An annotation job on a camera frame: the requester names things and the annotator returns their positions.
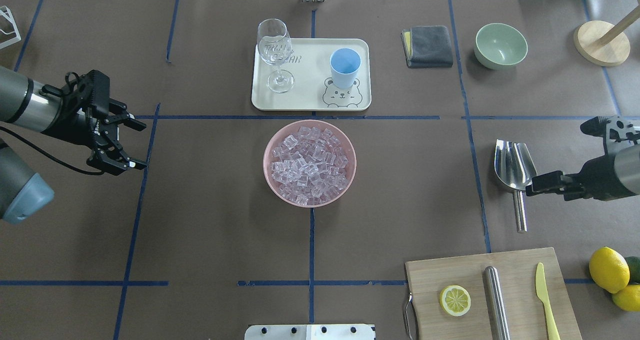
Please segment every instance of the yellow utensil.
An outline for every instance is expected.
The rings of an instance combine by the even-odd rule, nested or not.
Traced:
[[[537,298],[542,301],[544,304],[544,315],[546,319],[546,329],[547,335],[549,336],[549,340],[560,340],[560,334],[558,333],[558,327],[556,326],[556,320],[554,319],[554,313],[551,311],[551,302],[549,302],[549,293],[547,290],[547,282],[545,280],[545,266],[542,265],[542,262],[537,263],[537,269],[535,269],[535,294],[538,295]]]

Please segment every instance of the robotic arm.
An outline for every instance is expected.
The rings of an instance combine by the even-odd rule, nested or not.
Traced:
[[[585,135],[602,137],[604,155],[585,162],[581,171],[536,176],[527,196],[562,194],[565,201],[594,198],[601,201],[640,194],[640,127],[622,117],[594,117],[582,125]]]
[[[136,131],[147,126],[127,112],[124,103],[109,97],[109,78],[93,70],[82,76],[67,74],[65,82],[58,89],[0,67],[0,121],[87,146],[87,165],[100,170],[92,174],[117,176],[144,169],[147,163],[130,157],[119,143],[118,125]],[[19,223],[51,199],[53,190],[0,139],[2,219]]]

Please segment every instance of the bowl of ice cubes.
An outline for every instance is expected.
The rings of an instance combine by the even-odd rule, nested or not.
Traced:
[[[274,193],[298,207],[320,207],[349,189],[356,173],[352,142],[338,127],[318,120],[284,126],[264,151],[264,177]]]

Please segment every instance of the wine glass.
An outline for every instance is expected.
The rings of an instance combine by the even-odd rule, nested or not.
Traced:
[[[267,64],[276,66],[267,79],[267,87],[282,94],[293,88],[293,75],[280,69],[293,53],[287,26],[279,19],[266,19],[258,26],[258,52]]]

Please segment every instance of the white mounting plate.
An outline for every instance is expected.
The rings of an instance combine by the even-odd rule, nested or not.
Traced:
[[[11,14],[11,10],[7,6],[0,7],[0,41],[4,40],[7,36],[9,39],[4,40],[4,42],[0,42],[0,49],[10,46],[14,43],[20,42],[22,37],[20,37],[20,32],[18,31],[18,26],[15,24],[14,15]]]
[[[293,54],[282,69],[293,74],[293,88],[277,94],[267,87],[275,71],[260,58],[255,48],[251,102],[262,111],[362,111],[371,105],[369,46],[361,39],[291,39]],[[329,57],[340,48],[351,48],[361,58],[358,84],[345,90],[331,81]]]
[[[374,329],[371,324],[252,325],[244,340],[375,340]]]

